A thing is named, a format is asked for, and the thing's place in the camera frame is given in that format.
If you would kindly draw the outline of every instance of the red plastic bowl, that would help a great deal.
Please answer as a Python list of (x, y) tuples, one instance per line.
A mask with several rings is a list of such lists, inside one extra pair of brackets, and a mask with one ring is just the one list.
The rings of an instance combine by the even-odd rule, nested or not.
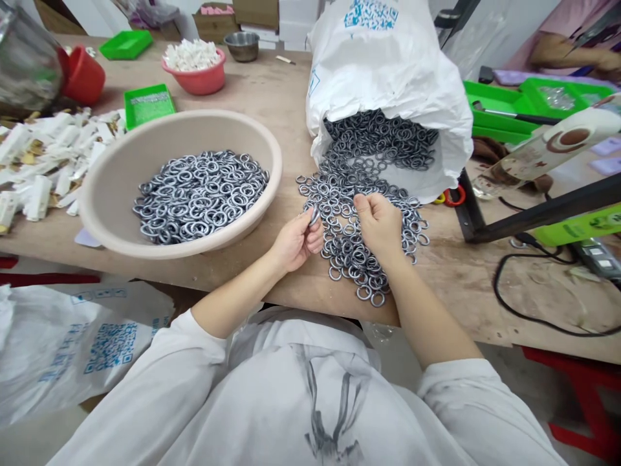
[(224, 87), (224, 62), (226, 55), (220, 49), (216, 49), (220, 56), (220, 63), (198, 71), (176, 71), (166, 65), (162, 58), (162, 68), (172, 74), (179, 85), (189, 94), (208, 95), (214, 94)]
[(82, 105), (94, 105), (102, 95), (105, 71), (97, 61), (78, 45), (69, 55), (69, 78), (63, 94)]

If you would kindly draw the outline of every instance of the person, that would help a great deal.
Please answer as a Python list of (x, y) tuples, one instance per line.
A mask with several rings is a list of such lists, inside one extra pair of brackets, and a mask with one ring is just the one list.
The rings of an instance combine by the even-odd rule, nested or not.
[(572, 50), (580, 34), (616, 6), (618, 0), (561, 0), (548, 18), (505, 64), (504, 69), (545, 74), (575, 74), (619, 82), (619, 20), (582, 47)]
[(49, 464), (564, 465), (403, 254), (400, 210), (381, 194), (357, 194), (354, 204), (424, 369), (411, 406), (380, 374), (361, 329), (337, 316), (258, 312), (233, 336), (227, 360), (226, 338), (250, 310), (321, 251), (323, 227), (309, 227), (310, 209), (158, 331)]

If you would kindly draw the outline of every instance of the wooden tabletop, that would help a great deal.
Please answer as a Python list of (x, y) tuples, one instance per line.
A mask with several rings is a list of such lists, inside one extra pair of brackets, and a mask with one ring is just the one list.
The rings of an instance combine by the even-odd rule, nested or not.
[[(103, 41), (83, 36), (59, 36), (59, 40), (64, 45), (83, 43), (95, 48)], [(0, 239), (1, 251), (211, 291), (266, 252), (280, 227), (301, 211), (305, 198), (298, 193), (295, 178), (316, 171), (310, 155), (312, 139), (305, 122), (311, 55), (286, 53), (297, 63), (295, 66), (275, 60), (276, 53), (263, 50), (253, 63), (236, 63), (228, 56), (224, 66), (224, 89), (211, 96), (196, 97), (185, 93), (173, 77), (162, 70), (160, 61), (165, 48), (165, 43), (155, 43), (137, 61), (107, 61), (98, 55), (107, 81), (94, 111), (103, 113), (120, 108), (124, 91), (163, 82), (168, 86), (178, 111), (228, 109), (266, 125), (282, 147), (284, 167), (279, 192), (261, 224), (238, 244), (224, 250), (177, 260), (148, 261), (75, 244), (74, 237), (82, 228), (80, 219), (70, 217), (62, 210), (52, 210), (38, 223), (28, 222), (21, 216), (16, 219), (11, 233)], [(485, 209), (492, 209), (494, 217), (511, 214), (497, 202), (488, 203)], [(568, 337), (515, 318), (498, 304), (492, 290), (494, 270), (502, 256), (516, 251), (506, 239), (486, 245), (467, 245), (454, 209), (430, 205), (425, 206), (421, 214), (429, 221), (427, 233), (431, 244), (419, 248), (416, 268), (476, 341), (504, 346), (524, 344), (621, 363), (621, 335)], [(566, 267), (543, 262), (535, 271), (534, 261), (516, 261), (507, 265), (501, 288), (503, 296), (516, 308), (578, 331), (580, 329), (573, 326), (576, 322), (585, 322), (584, 325), (592, 330), (603, 330), (621, 323), (618, 315), (621, 293), (612, 285), (568, 284), (565, 281)], [(369, 302), (357, 299), (356, 286), (350, 280), (334, 282), (328, 278), (328, 268), (328, 261), (319, 256), (312, 257), (300, 270), (280, 281), (265, 301), (398, 325), (392, 297), (388, 296), (383, 307), (374, 308)], [(534, 280), (534, 275), (539, 276), (535, 272), (544, 274), (547, 282)], [(584, 306), (574, 305), (576, 293), (585, 296), (582, 298)]]

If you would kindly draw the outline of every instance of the concrete floor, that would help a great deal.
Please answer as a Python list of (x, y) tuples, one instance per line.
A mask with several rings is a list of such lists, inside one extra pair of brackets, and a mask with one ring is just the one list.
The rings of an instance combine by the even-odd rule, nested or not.
[[(75, 272), (75, 269), (41, 261), (21, 260), (16, 273)], [(401, 329), (363, 322), (366, 335), (382, 358), (382, 373), (396, 385), (416, 392), (420, 366)], [(509, 388), (530, 407), (543, 428), (559, 412), (576, 410), (567, 381), (552, 369), (528, 361), (519, 348), (479, 345)], [(86, 418), (79, 407), (37, 417), (0, 430), (0, 465), (41, 466), (64, 445)], [(554, 448), (570, 466), (605, 465), (602, 460), (552, 439)]]

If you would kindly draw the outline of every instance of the stainless steel bowl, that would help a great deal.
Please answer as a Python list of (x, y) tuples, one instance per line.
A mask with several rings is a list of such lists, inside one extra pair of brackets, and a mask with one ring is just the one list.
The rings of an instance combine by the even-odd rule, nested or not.
[(259, 55), (259, 34), (254, 32), (232, 32), (224, 38), (235, 61), (254, 61)]

